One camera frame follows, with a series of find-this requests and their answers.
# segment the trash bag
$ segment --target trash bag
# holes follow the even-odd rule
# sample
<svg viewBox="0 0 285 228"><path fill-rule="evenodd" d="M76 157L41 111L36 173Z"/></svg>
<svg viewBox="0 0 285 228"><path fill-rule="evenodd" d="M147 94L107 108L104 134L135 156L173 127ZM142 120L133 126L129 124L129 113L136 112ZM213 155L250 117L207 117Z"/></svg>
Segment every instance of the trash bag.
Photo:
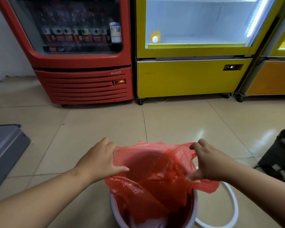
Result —
<svg viewBox="0 0 285 228"><path fill-rule="evenodd" d="M177 212L186 205L187 197L192 196L192 188L215 192L219 187L217 181L186 178L196 171L192 160L197 155L189 149L191 144L139 142L134 146L117 147L113 164L130 169L105 179L118 210L128 211L138 224Z"/></svg>

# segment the white wall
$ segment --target white wall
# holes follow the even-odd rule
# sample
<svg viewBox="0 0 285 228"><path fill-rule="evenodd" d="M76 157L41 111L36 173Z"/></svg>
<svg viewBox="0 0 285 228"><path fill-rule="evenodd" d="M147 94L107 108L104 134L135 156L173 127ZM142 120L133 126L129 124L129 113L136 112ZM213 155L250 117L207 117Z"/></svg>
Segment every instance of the white wall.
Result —
<svg viewBox="0 0 285 228"><path fill-rule="evenodd" d="M0 12L0 80L5 76L34 76L34 71Z"/></svg>

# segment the right hand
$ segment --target right hand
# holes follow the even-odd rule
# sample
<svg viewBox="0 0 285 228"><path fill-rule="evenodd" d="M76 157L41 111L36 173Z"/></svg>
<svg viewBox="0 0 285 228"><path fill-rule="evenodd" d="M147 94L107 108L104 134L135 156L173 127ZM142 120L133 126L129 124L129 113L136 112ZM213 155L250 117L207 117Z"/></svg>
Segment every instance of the right hand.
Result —
<svg viewBox="0 0 285 228"><path fill-rule="evenodd" d="M188 175L191 180L227 181L233 168L239 164L204 139L191 144L190 149L194 149L198 157L198 170Z"/></svg>

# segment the yellow bottle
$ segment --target yellow bottle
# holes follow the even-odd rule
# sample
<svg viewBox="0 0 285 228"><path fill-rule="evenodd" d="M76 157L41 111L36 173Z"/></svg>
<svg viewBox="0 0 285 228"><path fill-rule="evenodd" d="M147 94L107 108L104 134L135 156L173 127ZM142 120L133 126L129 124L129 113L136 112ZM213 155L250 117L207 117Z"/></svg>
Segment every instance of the yellow bottle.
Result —
<svg viewBox="0 0 285 228"><path fill-rule="evenodd" d="M151 43L160 43L160 32L158 32L158 31L152 32Z"/></svg>

